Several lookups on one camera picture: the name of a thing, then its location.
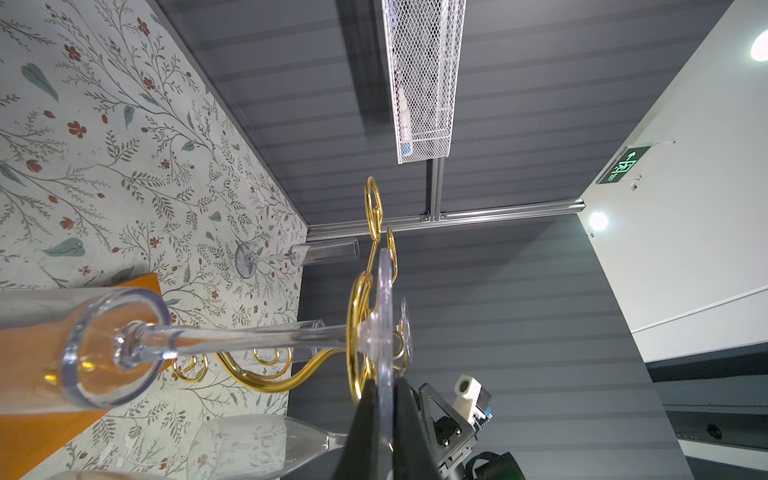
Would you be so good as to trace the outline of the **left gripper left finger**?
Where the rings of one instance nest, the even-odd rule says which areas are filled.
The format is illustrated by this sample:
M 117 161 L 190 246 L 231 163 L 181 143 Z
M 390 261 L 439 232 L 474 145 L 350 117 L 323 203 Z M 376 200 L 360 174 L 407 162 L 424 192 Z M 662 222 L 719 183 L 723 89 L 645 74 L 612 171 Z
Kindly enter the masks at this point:
M 363 396 L 348 432 L 332 480 L 371 480 L 377 477 L 379 441 L 378 387 L 364 384 Z

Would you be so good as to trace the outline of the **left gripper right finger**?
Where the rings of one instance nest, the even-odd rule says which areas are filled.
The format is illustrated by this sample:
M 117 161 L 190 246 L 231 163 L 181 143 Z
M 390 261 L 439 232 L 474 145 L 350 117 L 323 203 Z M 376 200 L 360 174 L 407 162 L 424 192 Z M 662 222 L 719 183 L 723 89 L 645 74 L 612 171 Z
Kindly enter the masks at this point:
M 418 395 L 405 378 L 394 387 L 393 479 L 439 480 Z

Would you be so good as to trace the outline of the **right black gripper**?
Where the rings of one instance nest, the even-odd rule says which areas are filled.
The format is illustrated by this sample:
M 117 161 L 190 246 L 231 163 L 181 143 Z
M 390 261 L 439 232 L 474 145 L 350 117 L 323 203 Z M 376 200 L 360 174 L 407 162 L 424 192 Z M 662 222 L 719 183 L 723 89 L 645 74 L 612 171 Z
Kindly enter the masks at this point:
M 427 383 L 419 387 L 417 402 L 432 459 L 440 474 L 452 474 L 469 459 L 476 431 Z

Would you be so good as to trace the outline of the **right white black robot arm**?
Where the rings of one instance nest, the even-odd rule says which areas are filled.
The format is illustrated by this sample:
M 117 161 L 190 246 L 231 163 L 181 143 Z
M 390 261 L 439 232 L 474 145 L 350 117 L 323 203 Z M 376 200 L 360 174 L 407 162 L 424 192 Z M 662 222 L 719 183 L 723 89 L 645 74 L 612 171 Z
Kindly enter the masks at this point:
M 463 375 L 450 402 L 431 385 L 418 389 L 418 407 L 432 458 L 444 479 L 523 479 L 509 452 L 475 453 L 482 428 L 492 419 L 491 394 Z

